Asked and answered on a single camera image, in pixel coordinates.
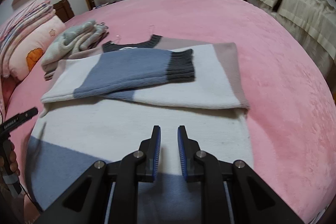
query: metal screw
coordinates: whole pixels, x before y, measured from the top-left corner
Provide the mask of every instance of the metal screw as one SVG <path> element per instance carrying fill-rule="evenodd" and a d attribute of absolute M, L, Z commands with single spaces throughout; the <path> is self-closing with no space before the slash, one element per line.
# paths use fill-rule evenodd
<path fill-rule="evenodd" d="M 207 155 L 205 151 L 199 150 L 196 152 L 196 156 L 199 158 L 204 158 Z"/>
<path fill-rule="evenodd" d="M 244 168 L 245 167 L 245 162 L 243 162 L 242 160 L 236 160 L 235 165 L 238 168 Z"/>
<path fill-rule="evenodd" d="M 143 152 L 138 150 L 133 153 L 133 156 L 136 158 L 141 158 L 143 156 Z"/>
<path fill-rule="evenodd" d="M 104 162 L 101 161 L 101 160 L 97 160 L 97 161 L 94 163 L 94 166 L 95 166 L 97 169 L 103 168 L 104 165 L 105 165 Z"/>

